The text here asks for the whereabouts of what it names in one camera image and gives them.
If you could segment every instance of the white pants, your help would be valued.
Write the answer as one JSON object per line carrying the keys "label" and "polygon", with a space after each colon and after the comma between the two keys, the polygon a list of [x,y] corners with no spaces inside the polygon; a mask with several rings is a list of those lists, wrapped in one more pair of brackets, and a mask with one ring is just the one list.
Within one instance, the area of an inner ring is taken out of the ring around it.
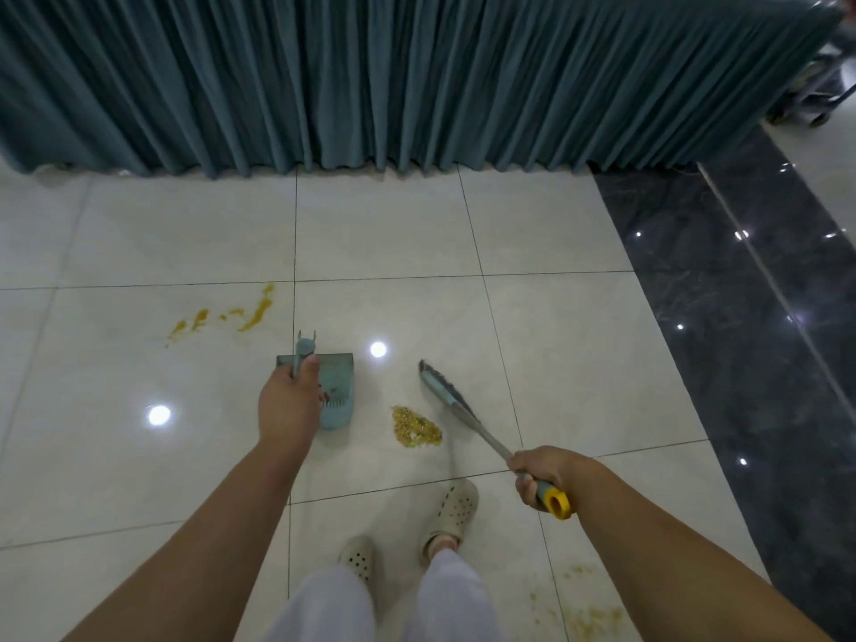
{"label": "white pants", "polygon": [[[307,577],[266,642],[374,642],[369,591],[343,566]],[[497,613],[485,584],[452,550],[441,550],[422,578],[406,642],[499,642]]]}

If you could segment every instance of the forearm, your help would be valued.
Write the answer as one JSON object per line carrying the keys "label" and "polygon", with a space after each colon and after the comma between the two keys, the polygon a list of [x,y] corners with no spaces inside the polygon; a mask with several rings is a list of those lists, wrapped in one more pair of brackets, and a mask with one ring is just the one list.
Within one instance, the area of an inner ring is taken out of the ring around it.
{"label": "forearm", "polygon": [[231,640],[307,450],[260,442],[66,642]]}
{"label": "forearm", "polygon": [[730,554],[597,461],[569,467],[580,523],[652,640],[829,640]]}

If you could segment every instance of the curtain pleat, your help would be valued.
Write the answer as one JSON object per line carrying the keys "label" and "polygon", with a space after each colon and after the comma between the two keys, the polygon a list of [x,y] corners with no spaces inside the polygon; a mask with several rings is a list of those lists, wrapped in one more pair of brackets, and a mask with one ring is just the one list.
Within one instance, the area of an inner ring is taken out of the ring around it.
{"label": "curtain pleat", "polygon": [[0,0],[0,150],[148,175],[674,166],[839,8],[782,0]]}

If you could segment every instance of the yellow handle end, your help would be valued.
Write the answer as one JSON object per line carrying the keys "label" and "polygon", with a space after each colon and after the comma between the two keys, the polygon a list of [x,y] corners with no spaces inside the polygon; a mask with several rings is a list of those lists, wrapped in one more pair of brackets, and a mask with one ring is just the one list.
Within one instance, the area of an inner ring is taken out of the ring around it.
{"label": "yellow handle end", "polygon": [[547,507],[547,511],[559,520],[567,520],[573,515],[568,496],[555,487],[544,492],[543,506]]}

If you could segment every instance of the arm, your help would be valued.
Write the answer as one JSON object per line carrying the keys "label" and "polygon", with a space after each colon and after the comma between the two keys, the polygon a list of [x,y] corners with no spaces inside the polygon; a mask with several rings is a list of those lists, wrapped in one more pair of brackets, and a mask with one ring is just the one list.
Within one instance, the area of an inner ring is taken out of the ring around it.
{"label": "arm", "polygon": [[531,476],[568,494],[646,642],[831,642],[782,595],[722,548],[667,514],[600,462],[541,446],[508,461],[523,502],[538,505]]}
{"label": "arm", "polygon": [[231,640],[317,431],[318,360],[279,367],[259,397],[259,443],[176,534],[65,638]]}

